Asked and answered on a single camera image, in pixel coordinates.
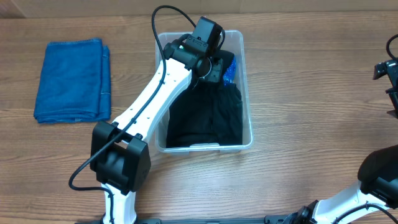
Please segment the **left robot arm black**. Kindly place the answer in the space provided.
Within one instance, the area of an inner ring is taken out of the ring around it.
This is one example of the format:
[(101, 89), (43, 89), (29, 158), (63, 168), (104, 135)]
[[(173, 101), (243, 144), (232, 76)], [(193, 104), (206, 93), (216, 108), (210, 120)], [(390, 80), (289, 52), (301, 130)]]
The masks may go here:
[(92, 134), (89, 167), (104, 192), (100, 223), (135, 223), (136, 192), (150, 167), (148, 142), (161, 118), (193, 79), (207, 81), (215, 70), (214, 54), (224, 33), (184, 34), (158, 45), (161, 62), (134, 103), (112, 123), (100, 121)]

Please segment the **blue denim jeans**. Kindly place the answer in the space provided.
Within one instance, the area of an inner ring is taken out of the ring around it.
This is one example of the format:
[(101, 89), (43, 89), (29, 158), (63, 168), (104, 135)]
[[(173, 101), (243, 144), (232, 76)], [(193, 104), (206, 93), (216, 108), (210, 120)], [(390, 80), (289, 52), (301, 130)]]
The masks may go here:
[(99, 38), (48, 43), (35, 101), (37, 122), (95, 122), (110, 117), (108, 47)]

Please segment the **small black cloth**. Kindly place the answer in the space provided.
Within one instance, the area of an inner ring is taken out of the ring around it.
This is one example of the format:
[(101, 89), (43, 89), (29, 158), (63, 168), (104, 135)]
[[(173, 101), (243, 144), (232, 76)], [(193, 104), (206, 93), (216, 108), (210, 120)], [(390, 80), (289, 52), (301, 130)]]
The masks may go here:
[(213, 98), (213, 130), (219, 145), (242, 145), (243, 101), (236, 84), (216, 89)]

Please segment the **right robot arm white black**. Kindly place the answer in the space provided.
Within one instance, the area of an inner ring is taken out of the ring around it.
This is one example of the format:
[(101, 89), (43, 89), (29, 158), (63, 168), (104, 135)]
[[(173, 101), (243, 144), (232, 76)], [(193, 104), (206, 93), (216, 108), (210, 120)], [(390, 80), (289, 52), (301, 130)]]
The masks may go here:
[(358, 181), (328, 199), (314, 201), (284, 218), (284, 223), (351, 223), (381, 211), (394, 223), (389, 209), (397, 208), (397, 146), (368, 155), (358, 171)]

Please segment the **clear plastic storage bin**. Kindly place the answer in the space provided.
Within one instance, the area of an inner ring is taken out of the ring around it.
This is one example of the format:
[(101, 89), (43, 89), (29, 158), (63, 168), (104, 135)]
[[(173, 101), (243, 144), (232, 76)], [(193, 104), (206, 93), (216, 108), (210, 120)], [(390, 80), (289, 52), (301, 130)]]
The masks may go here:
[(189, 154), (200, 151), (239, 152), (249, 149), (254, 142), (254, 134), (251, 121), (248, 81), (246, 75), (246, 59), (244, 54), (244, 39), (238, 30), (226, 30), (223, 50), (235, 54), (236, 73), (234, 83), (241, 92), (243, 102), (243, 143), (241, 145), (220, 146), (217, 143), (194, 144), (190, 147), (166, 147), (167, 128), (169, 124), (169, 112), (162, 117), (155, 129), (155, 147), (158, 151), (169, 154)]

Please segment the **blue green sequin cloth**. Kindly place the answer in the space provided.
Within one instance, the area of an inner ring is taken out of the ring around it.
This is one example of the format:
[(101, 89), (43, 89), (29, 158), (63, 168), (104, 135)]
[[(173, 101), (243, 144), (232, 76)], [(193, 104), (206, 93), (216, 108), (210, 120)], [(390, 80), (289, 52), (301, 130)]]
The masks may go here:
[(236, 58), (233, 57), (231, 59), (231, 63), (229, 65), (229, 67), (226, 69), (226, 71), (224, 72), (224, 75), (223, 75), (224, 85), (233, 84), (235, 75), (236, 75)]

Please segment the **large black garment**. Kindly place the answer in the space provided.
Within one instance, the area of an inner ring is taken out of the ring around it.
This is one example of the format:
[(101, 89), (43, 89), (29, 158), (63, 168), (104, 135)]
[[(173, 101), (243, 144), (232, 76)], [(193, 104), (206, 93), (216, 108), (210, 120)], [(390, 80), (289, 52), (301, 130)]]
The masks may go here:
[(215, 143), (213, 100), (208, 85), (196, 85), (183, 91), (170, 107), (166, 146), (189, 147)]

